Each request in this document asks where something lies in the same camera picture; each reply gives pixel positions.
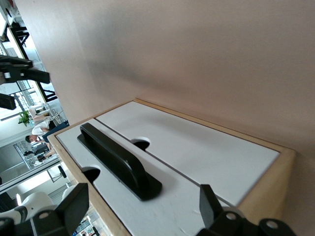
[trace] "brown wall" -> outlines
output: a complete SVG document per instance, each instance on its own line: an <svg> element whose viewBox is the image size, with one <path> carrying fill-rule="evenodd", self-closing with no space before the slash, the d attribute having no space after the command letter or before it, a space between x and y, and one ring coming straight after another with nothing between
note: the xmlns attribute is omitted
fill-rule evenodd
<svg viewBox="0 0 315 236"><path fill-rule="evenodd" d="M70 122L138 97L295 149L285 219L313 235L314 1L16 2Z"/></svg>

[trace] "cutout hole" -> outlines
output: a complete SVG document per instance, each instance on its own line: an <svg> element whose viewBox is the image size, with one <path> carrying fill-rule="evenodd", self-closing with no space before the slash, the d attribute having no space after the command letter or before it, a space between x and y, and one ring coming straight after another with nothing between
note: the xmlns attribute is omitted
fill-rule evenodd
<svg viewBox="0 0 315 236"><path fill-rule="evenodd" d="M143 151L146 151L148 146L150 145L150 140L144 137L132 139L131 143L136 147L140 148Z"/></svg>
<svg viewBox="0 0 315 236"><path fill-rule="evenodd" d="M88 179L88 181L93 184L94 180L97 179L97 177L100 174L100 170L98 168L89 167L85 170L82 170L82 173L85 175L85 177Z"/></svg>

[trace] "black handle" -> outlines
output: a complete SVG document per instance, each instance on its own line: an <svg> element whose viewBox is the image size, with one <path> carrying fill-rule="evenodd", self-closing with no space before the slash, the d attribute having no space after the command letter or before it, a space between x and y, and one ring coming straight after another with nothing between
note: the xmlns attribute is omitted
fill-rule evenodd
<svg viewBox="0 0 315 236"><path fill-rule="evenodd" d="M140 200L157 196L162 184L146 173L141 162L89 123L80 127L78 140Z"/></svg>

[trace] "wooden frame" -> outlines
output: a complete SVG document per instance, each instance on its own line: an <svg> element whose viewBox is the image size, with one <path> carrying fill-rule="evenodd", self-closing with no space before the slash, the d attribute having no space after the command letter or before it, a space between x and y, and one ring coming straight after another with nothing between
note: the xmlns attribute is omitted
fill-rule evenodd
<svg viewBox="0 0 315 236"><path fill-rule="evenodd" d="M169 114L190 120L192 122L199 123L209 128L233 135L235 137L247 140L249 142L253 142L266 148L278 151L280 153L279 157L266 171L262 178L256 183L256 185L247 194L247 196L242 200L242 202L238 205L238 208L240 211L244 213L248 220L255 224L258 224L259 220L262 218L281 219L290 173L292 170L294 157L296 155L295 151L140 99L135 99L134 101L167 112ZM66 129L63 129L48 137L48 140L53 145L56 153L67 165L67 167L69 168L77 182L88 183L89 197L92 206L96 209L99 216L104 221L105 225L110 229L112 235L115 236L130 235L130 233L121 223L121 221L116 217L114 212L106 204L103 198L98 194L93 185L89 183L89 181L86 179L86 177L81 172L79 167L76 165L74 160L70 157L69 153L58 141L58 138L56 136L62 132L65 132L68 129L80 125L81 123L88 121L92 118L98 117L124 104L120 104L91 118L85 119L81 122L71 125L70 127L67 127Z"/></svg>

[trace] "white panel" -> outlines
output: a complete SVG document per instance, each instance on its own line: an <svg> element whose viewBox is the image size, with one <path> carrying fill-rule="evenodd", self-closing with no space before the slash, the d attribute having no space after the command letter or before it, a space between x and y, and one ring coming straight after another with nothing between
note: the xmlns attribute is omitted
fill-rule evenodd
<svg viewBox="0 0 315 236"><path fill-rule="evenodd" d="M146 151L234 206L272 164L278 152L168 113L130 102L97 118Z"/></svg>
<svg viewBox="0 0 315 236"><path fill-rule="evenodd" d="M204 227L199 212L198 186L98 121L88 122L131 151L145 170L163 184L162 192L157 198L141 202L77 141L79 126L58 135L58 139L81 168L95 167L101 170L94 186L133 235L196 235Z"/></svg>

